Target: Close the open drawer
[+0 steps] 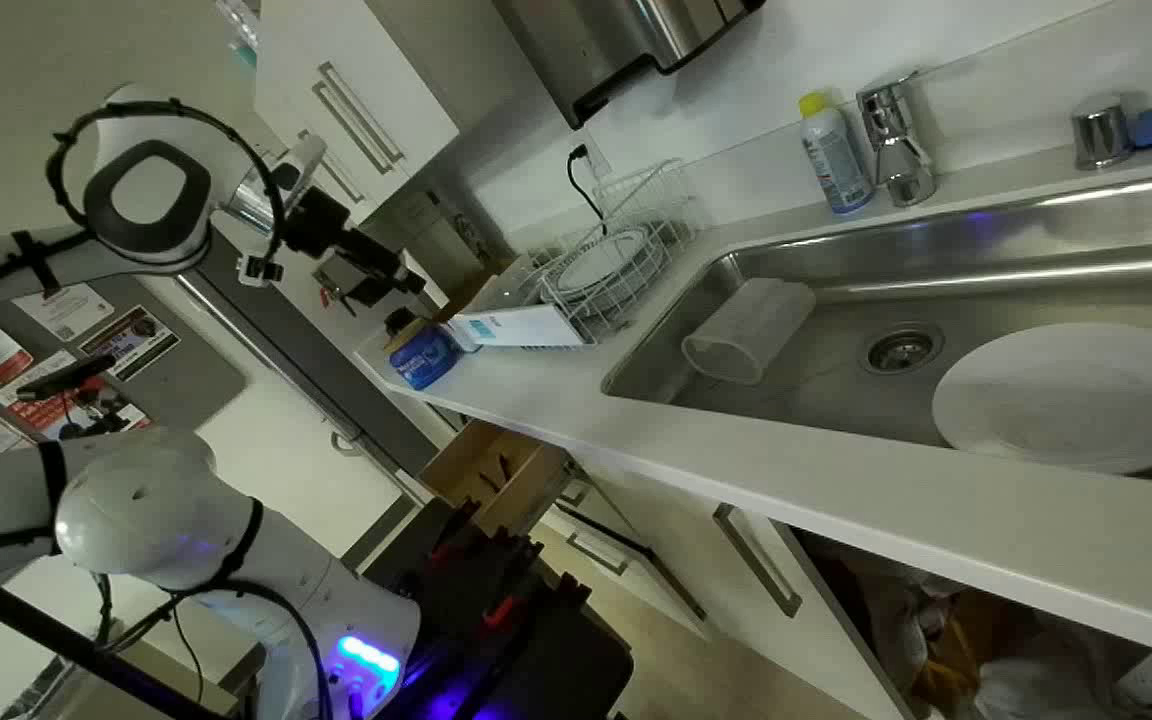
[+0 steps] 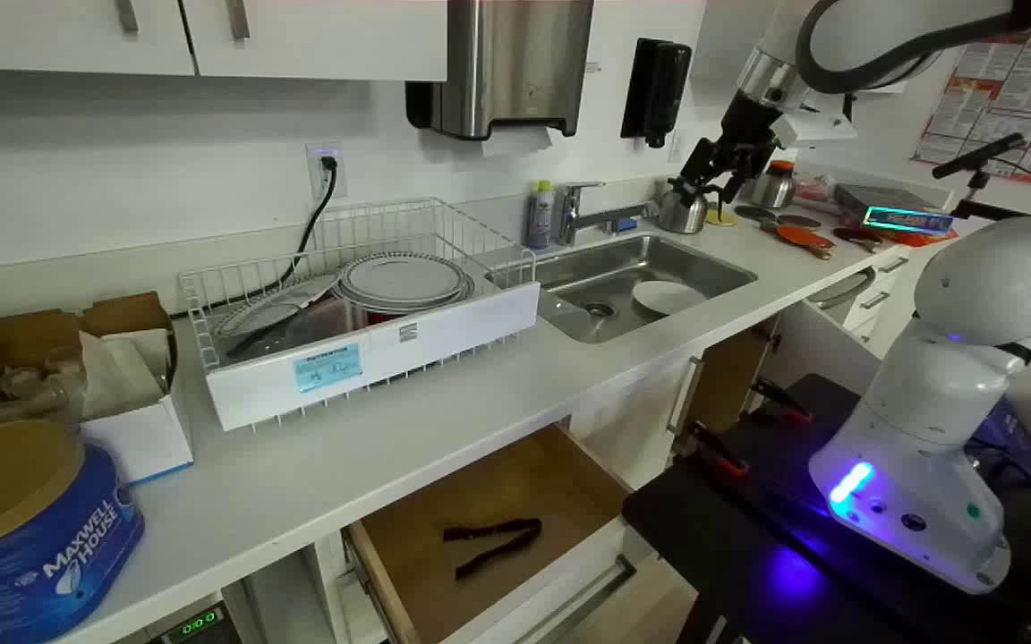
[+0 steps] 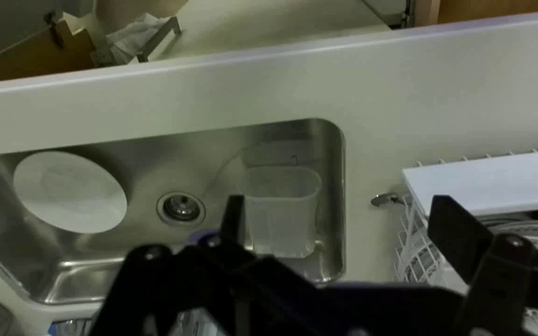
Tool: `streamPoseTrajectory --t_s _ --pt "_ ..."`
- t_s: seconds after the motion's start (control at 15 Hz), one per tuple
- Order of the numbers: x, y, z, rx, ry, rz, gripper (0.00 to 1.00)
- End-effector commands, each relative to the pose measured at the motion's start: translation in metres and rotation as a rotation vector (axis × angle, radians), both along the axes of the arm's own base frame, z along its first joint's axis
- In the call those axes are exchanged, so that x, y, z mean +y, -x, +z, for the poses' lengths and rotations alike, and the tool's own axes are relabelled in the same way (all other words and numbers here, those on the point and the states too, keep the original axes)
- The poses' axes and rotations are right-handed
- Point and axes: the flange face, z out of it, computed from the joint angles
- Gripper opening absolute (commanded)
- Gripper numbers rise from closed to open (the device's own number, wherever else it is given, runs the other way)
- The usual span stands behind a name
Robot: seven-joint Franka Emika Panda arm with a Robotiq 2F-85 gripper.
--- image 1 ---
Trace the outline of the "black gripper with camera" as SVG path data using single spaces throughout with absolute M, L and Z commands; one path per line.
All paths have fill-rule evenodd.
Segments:
M 323 167 L 327 145 L 304 132 L 268 167 L 250 167 L 236 186 L 236 217 L 264 234 L 268 244 L 236 260 L 236 277 L 250 290 L 284 277 L 281 253 L 316 260 L 316 285 L 332 299 L 378 306 L 388 292 L 418 292 L 423 279 L 397 248 L 347 223 L 347 209 L 320 194 L 310 176 Z

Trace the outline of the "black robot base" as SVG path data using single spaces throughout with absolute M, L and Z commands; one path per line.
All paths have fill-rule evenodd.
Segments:
M 629 640 L 517 534 L 484 534 L 470 506 L 423 506 L 358 568 L 418 607 L 401 693 L 377 720 L 611 720 L 633 679 Z

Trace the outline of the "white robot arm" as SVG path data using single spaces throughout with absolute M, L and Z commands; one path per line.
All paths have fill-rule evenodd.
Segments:
M 185 272 L 209 253 L 209 221 L 232 186 L 185 140 L 200 111 L 110 101 L 91 122 L 122 123 L 131 140 L 104 148 L 89 186 L 57 195 L 72 221 L 65 236 L 0 242 L 0 299 Z M 377 720 L 418 633 L 413 599 L 350 575 L 289 518 L 225 484 L 192 432 L 0 451 L 0 582 L 39 555 L 146 582 L 166 599 L 209 599 L 275 665 L 258 689 L 268 720 Z

